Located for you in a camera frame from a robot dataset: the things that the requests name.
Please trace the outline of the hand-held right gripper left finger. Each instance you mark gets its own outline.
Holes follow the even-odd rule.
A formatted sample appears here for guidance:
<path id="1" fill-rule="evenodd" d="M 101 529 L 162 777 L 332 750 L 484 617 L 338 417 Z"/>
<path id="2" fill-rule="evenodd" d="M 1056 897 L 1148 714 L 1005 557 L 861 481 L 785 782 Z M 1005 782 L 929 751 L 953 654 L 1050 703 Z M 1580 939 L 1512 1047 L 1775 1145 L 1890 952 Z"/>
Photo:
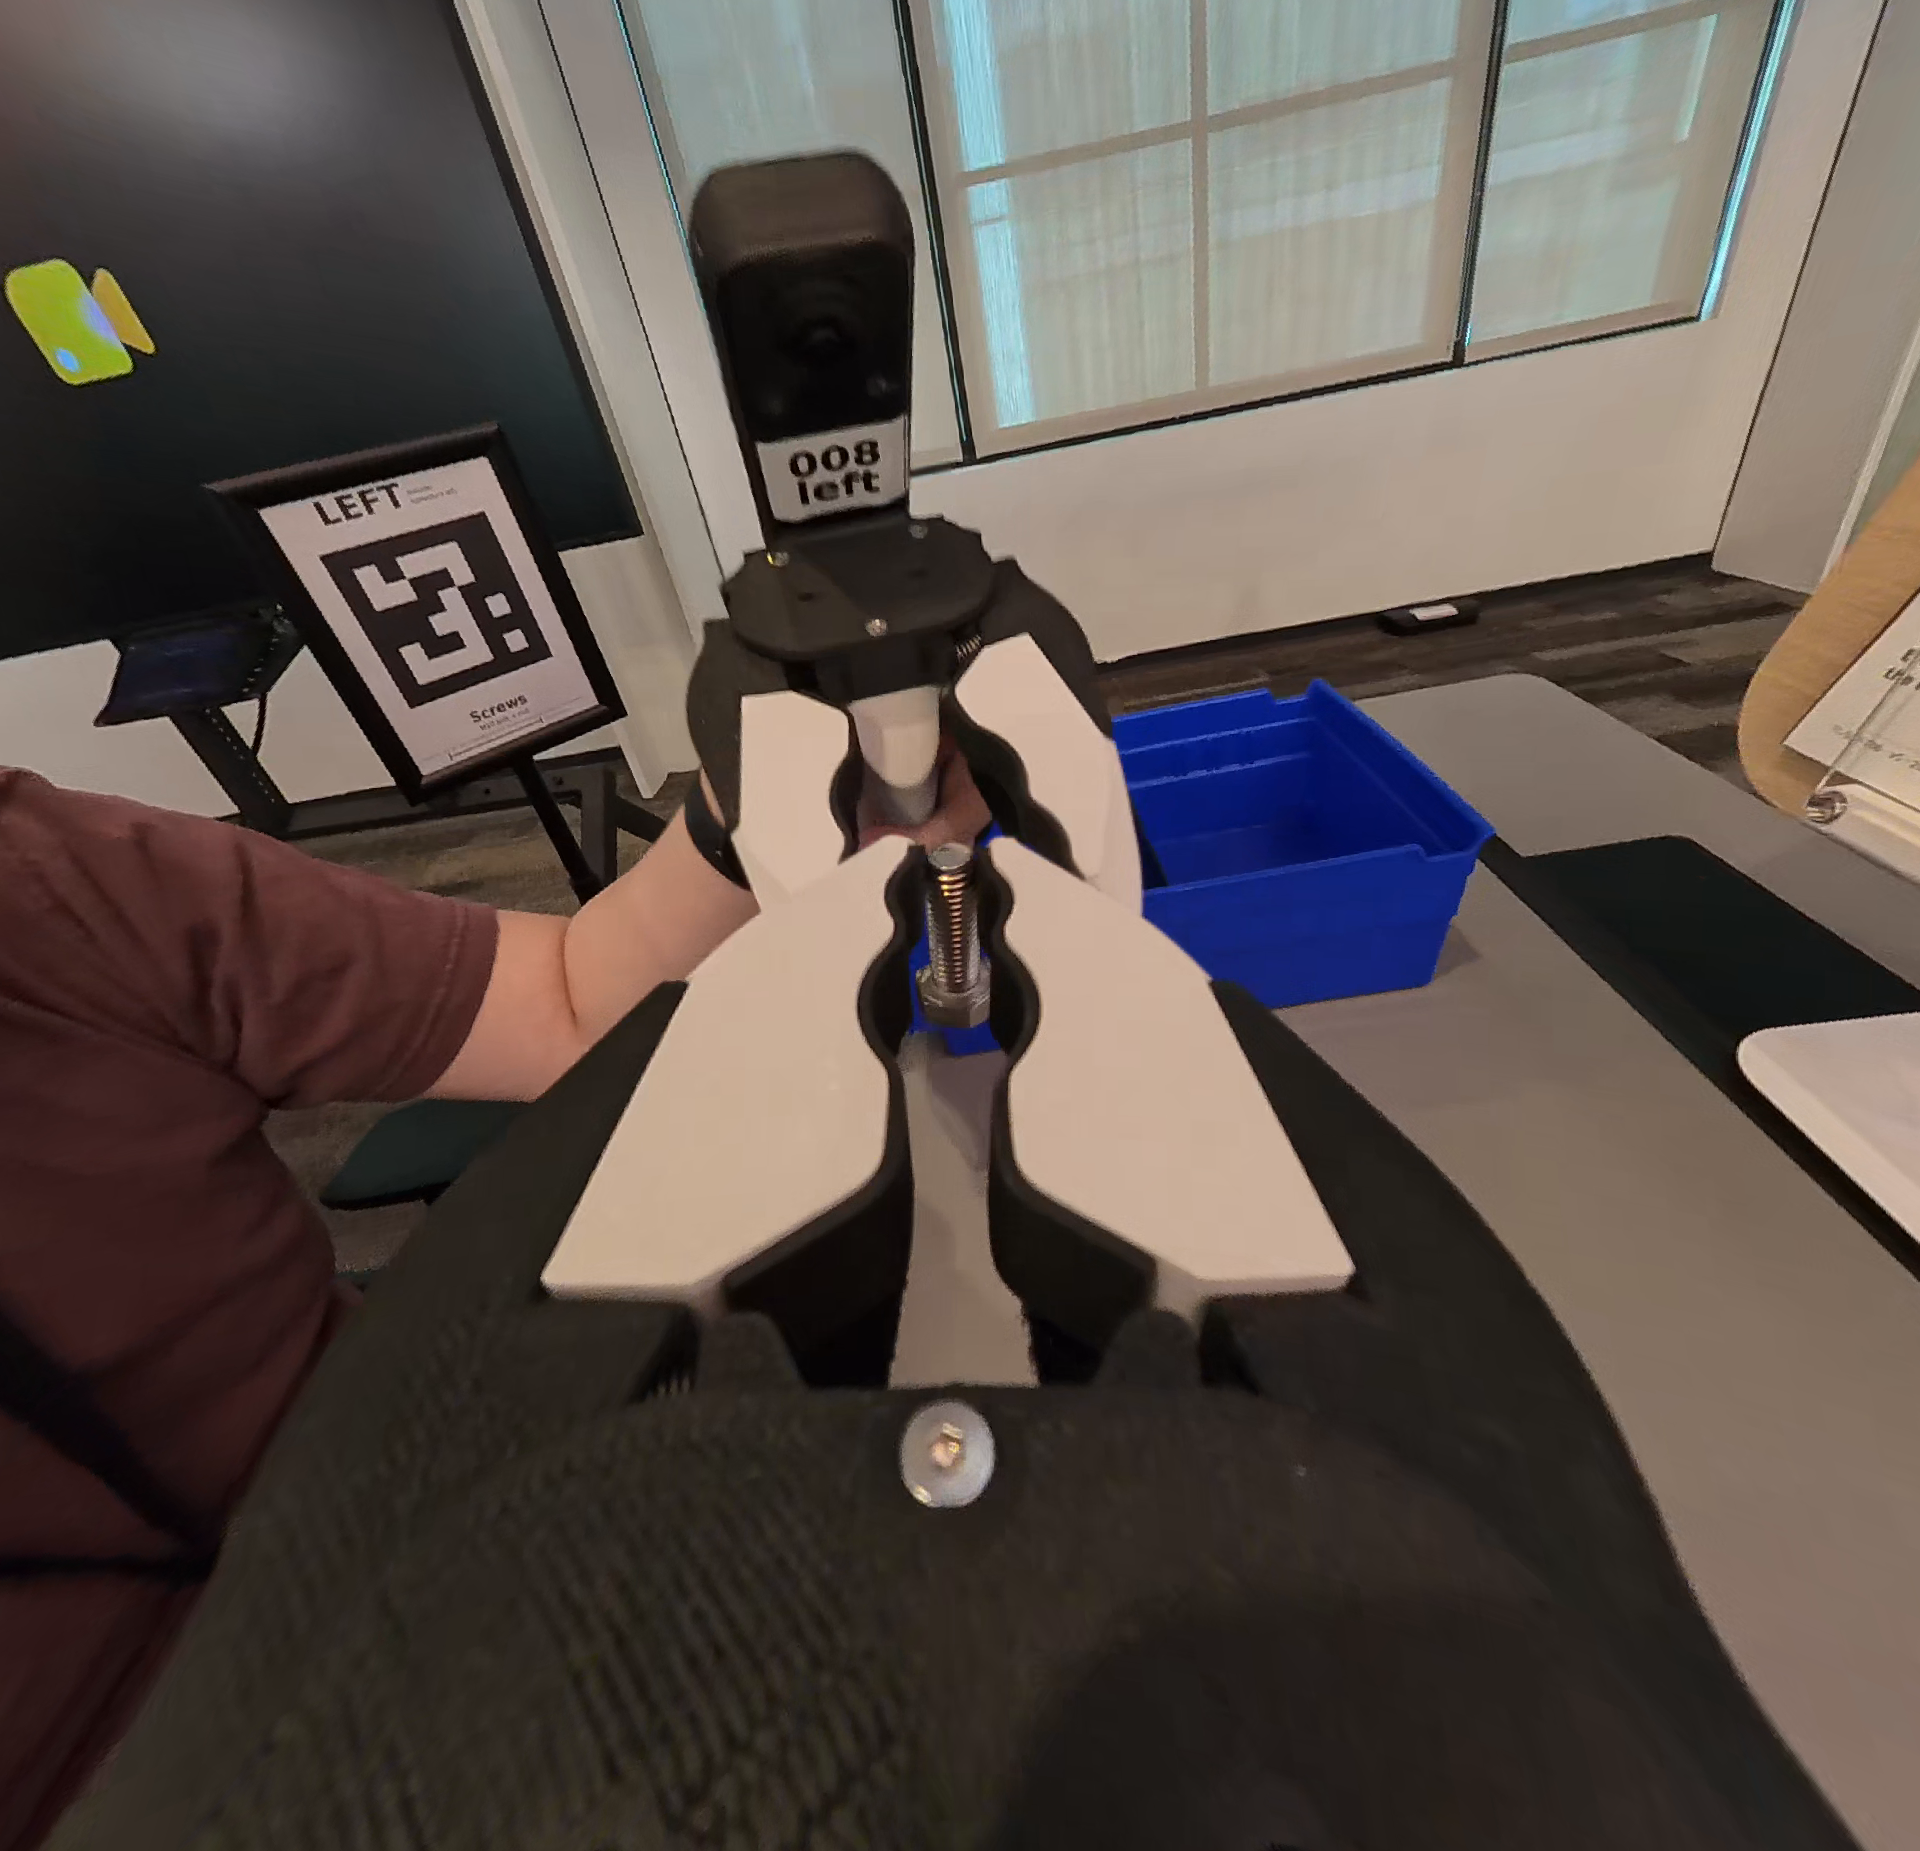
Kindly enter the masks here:
<path id="1" fill-rule="evenodd" d="M 760 1315 L 804 1384 L 887 1384 L 915 1240 L 917 934 L 917 845 L 871 843 L 706 958 L 541 1286 Z"/>

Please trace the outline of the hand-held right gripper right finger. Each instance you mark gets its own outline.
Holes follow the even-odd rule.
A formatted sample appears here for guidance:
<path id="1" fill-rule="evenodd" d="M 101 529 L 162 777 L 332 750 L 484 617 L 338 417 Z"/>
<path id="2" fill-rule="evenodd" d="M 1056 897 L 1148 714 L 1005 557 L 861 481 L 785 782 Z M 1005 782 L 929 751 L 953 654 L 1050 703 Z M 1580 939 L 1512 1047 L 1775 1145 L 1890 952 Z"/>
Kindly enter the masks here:
<path id="1" fill-rule="evenodd" d="M 1035 1376 L 1086 1384 L 1121 1326 L 1344 1291 L 1356 1263 L 1219 986 L 1137 913 L 990 843 L 991 1260 Z"/>

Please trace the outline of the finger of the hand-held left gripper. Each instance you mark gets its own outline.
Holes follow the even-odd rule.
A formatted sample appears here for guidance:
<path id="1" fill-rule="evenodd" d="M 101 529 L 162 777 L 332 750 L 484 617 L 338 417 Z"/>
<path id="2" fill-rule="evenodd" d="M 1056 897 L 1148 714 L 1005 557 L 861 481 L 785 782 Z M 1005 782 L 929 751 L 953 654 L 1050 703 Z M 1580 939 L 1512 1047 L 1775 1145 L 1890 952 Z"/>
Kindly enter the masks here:
<path id="1" fill-rule="evenodd" d="M 953 734 L 1005 836 L 1113 903 L 1141 903 L 1118 744 L 1035 638 L 1000 638 L 971 657 L 953 688 Z"/>
<path id="2" fill-rule="evenodd" d="M 759 903 L 787 903 L 852 854 L 899 830 L 897 795 L 871 773 L 860 731 L 872 700 L 752 691 L 739 704 L 735 854 Z"/>

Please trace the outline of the silver hex bolt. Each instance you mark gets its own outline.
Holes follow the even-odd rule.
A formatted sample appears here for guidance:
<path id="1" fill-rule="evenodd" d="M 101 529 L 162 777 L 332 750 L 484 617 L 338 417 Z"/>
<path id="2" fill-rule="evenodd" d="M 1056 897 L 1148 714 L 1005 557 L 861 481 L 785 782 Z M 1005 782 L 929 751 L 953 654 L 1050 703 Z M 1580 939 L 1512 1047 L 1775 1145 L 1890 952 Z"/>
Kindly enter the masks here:
<path id="1" fill-rule="evenodd" d="M 974 843 L 951 842 L 925 853 L 925 962 L 915 974 L 917 1010 L 929 1028 L 962 1034 L 990 1023 L 991 967 L 981 946 Z"/>

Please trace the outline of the blue plastic parts bin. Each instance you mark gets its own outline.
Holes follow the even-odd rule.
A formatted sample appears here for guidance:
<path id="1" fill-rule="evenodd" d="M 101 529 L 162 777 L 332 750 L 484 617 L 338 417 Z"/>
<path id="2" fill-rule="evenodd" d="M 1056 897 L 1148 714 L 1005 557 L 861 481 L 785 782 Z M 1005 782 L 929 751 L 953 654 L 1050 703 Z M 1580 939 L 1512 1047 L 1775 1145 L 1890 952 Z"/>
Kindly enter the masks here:
<path id="1" fill-rule="evenodd" d="M 1266 1006 L 1433 979 L 1493 829 L 1347 696 L 1235 691 L 1110 734 L 1145 883 L 1113 906 Z"/>

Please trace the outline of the person's left forearm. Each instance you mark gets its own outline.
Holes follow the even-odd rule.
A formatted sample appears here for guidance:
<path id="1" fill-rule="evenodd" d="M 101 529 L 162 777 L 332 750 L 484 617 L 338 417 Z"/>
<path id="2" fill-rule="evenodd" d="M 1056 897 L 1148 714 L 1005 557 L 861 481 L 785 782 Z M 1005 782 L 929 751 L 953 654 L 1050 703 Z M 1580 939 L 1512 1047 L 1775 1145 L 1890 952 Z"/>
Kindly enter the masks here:
<path id="1" fill-rule="evenodd" d="M 694 787 L 647 853 L 563 928 L 555 1070 L 754 917 L 759 903 L 727 830 Z"/>

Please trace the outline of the person's left hand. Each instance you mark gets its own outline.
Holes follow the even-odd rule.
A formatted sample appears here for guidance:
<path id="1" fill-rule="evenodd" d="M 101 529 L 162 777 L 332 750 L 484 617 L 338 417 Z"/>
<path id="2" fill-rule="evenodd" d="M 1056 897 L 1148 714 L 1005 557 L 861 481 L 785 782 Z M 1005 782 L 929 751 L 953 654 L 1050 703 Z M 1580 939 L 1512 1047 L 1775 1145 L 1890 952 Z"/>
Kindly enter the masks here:
<path id="1" fill-rule="evenodd" d="M 855 845 L 865 850 L 889 838 L 929 853 L 948 843 L 971 845 L 991 818 L 965 755 L 948 750 L 919 785 L 889 782 L 872 766 L 865 768 L 855 804 Z"/>

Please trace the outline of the black sign stand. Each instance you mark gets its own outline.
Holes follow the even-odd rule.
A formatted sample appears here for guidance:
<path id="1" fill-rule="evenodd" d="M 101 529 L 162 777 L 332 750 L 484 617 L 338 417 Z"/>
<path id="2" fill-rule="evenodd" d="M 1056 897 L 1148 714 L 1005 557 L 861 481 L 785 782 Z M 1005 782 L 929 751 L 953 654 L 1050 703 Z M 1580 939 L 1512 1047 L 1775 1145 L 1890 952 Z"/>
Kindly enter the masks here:
<path id="1" fill-rule="evenodd" d="M 257 750 L 272 693 L 261 703 L 156 718 L 171 725 L 211 773 L 243 829 L 295 842 L 415 829 L 472 813 L 532 811 L 578 903 L 589 903 L 618 877 L 622 836 L 653 842 L 665 829 L 664 815 L 623 795 L 627 765 L 612 751 L 492 757 L 463 782 L 391 782 L 295 801 L 277 787 Z"/>

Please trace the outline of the black framed marker sign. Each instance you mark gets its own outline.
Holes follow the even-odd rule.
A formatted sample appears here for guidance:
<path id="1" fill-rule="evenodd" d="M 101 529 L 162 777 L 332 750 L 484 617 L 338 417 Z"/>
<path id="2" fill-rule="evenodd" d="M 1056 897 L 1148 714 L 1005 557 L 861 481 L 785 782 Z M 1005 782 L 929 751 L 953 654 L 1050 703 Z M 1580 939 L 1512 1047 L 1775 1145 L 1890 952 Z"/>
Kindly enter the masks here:
<path id="1" fill-rule="evenodd" d="M 410 801 L 623 718 L 495 422 L 205 493 Z"/>

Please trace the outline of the large black screen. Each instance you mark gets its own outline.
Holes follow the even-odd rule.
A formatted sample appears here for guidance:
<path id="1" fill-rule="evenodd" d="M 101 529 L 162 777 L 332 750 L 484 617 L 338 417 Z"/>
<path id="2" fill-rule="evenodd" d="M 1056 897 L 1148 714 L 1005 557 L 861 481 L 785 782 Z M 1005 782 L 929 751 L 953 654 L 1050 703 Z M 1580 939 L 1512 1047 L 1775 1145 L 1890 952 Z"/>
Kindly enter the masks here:
<path id="1" fill-rule="evenodd" d="M 640 533 L 452 0 L 3 0 L 3 652 L 261 595 L 205 485 L 474 422 Z"/>

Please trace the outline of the large grid window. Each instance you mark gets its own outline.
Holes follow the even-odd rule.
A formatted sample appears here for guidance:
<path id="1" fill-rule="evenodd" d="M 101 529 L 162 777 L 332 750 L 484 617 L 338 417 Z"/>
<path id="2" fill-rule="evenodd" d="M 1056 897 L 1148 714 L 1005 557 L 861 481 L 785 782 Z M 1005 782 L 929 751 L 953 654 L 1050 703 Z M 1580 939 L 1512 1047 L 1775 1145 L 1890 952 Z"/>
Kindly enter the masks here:
<path id="1" fill-rule="evenodd" d="M 953 468 L 1714 307 L 1793 0 L 611 0 L 678 221 L 857 150 Z"/>

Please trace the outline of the small dark tablet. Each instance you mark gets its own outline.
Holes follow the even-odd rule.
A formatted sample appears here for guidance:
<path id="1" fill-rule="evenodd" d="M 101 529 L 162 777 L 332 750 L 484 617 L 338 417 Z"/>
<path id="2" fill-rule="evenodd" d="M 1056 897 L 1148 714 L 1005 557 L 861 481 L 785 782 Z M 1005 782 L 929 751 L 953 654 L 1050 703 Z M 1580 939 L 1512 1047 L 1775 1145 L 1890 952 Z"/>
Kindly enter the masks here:
<path id="1" fill-rule="evenodd" d="M 301 650 L 277 609 L 201 617 L 115 642 L 116 664 L 96 726 L 261 703 Z"/>

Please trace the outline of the instruction sheet on stand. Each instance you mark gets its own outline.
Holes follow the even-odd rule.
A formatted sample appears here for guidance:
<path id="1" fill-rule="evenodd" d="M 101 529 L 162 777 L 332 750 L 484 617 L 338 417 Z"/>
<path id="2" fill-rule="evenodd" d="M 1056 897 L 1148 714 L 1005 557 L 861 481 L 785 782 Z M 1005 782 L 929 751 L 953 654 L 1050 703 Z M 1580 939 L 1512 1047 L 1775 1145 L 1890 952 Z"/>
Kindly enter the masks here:
<path id="1" fill-rule="evenodd" d="M 1917 470 L 1909 468 L 1752 679 L 1738 750 L 1800 826 L 1917 882 Z M 1917 1015 L 1749 1035 L 1744 1080 L 1917 1235 Z"/>

